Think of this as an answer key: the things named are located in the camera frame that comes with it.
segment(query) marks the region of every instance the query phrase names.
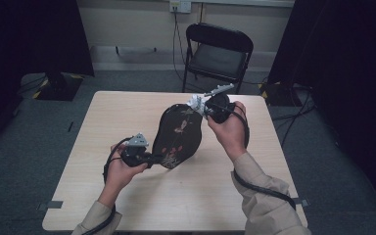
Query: table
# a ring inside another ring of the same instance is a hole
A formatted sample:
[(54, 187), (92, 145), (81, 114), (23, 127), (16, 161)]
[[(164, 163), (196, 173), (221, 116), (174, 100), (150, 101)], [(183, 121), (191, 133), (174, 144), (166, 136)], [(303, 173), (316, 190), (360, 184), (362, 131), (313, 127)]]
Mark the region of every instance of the table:
[[(151, 143), (166, 108), (186, 103), (189, 93), (99, 91), (94, 95), (78, 133), (53, 201), (60, 209), (49, 209), (43, 228), (73, 230), (81, 222), (103, 189), (103, 165), (110, 146), (142, 132)], [(231, 95), (247, 107), (251, 130), (249, 152), (267, 174), (290, 184), (298, 197), (291, 173), (280, 148), (267, 107), (260, 96)], [(196, 154), (169, 170), (154, 165), (136, 175), (117, 198), (123, 214), (120, 231), (240, 231), (246, 217), (242, 196), (236, 191), (226, 157), (207, 122), (202, 122), (203, 139)], [(297, 212), (307, 226), (300, 205)]]

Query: sleeve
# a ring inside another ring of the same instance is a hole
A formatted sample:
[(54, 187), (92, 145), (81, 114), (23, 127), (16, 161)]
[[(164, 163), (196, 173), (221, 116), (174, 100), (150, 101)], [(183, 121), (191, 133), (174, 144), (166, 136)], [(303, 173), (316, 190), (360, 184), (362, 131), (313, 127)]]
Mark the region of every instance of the sleeve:
[[(281, 179), (266, 175), (255, 159), (245, 153), (234, 162), (234, 168), (246, 182), (289, 195), (289, 185)], [(247, 217), (246, 235), (249, 234), (311, 234), (288, 202), (257, 193), (232, 179), (243, 196), (242, 209)]]
[[(91, 207), (90, 211), (87, 213), (87, 216), (84, 218), (84, 220), (78, 224), (74, 231), (72, 232), (72, 235), (81, 235), (93, 228), (95, 228), (97, 225), (105, 221), (109, 215), (111, 214), (112, 210), (105, 205), (94, 202), (93, 206)], [(115, 217), (113, 218), (112, 222), (108, 224), (105, 228), (103, 228), (101, 231), (99, 231), (97, 234), (113, 234), (118, 227), (118, 224), (121, 220), (121, 214), (116, 212)]]

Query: person's right hand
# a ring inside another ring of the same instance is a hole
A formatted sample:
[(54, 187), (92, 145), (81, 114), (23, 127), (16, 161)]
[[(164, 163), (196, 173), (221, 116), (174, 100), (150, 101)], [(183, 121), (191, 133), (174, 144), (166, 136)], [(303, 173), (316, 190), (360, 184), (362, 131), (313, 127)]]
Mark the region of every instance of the person's right hand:
[[(236, 108), (234, 112), (242, 118), (246, 118), (246, 107), (239, 101), (234, 102)], [(215, 133), (218, 142), (222, 145), (228, 157), (234, 161), (247, 152), (244, 147), (245, 132), (243, 122), (234, 115), (230, 115), (228, 119), (218, 124), (211, 117), (208, 117), (209, 127)]]

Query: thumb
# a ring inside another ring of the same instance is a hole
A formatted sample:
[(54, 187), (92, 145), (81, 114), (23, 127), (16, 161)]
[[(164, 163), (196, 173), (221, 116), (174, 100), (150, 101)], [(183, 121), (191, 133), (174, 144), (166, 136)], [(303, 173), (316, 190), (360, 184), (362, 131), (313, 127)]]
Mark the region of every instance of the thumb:
[(207, 116), (209, 127), (214, 130), (215, 127), (218, 125), (218, 123), (215, 122), (215, 120), (212, 119), (211, 116)]
[(148, 167), (147, 163), (140, 164), (138, 166), (135, 166), (133, 169), (135, 173), (142, 173), (146, 168)]

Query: hand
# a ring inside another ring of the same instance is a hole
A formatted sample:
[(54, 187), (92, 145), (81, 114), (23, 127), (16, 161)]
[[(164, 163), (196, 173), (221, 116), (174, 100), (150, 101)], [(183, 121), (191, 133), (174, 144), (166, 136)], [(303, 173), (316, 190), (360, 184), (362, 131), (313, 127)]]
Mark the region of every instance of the hand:
[[(239, 101), (234, 102), (234, 112), (246, 118), (246, 107)], [(211, 117), (208, 118), (209, 127), (215, 133), (218, 142), (222, 145), (228, 157), (234, 163), (238, 157), (247, 152), (244, 147), (245, 132), (243, 122), (238, 117), (230, 115), (228, 119), (218, 124)]]
[[(111, 147), (111, 151), (115, 148), (115, 146), (116, 145), (113, 145)], [(124, 148), (124, 145), (118, 146), (112, 155), (112, 159), (120, 158), (120, 154)], [(141, 164), (136, 167), (130, 167), (121, 159), (111, 161), (109, 165), (108, 178), (102, 194), (99, 197), (99, 203), (112, 208), (121, 189), (130, 183), (133, 176), (143, 172), (147, 166), (148, 164)]]

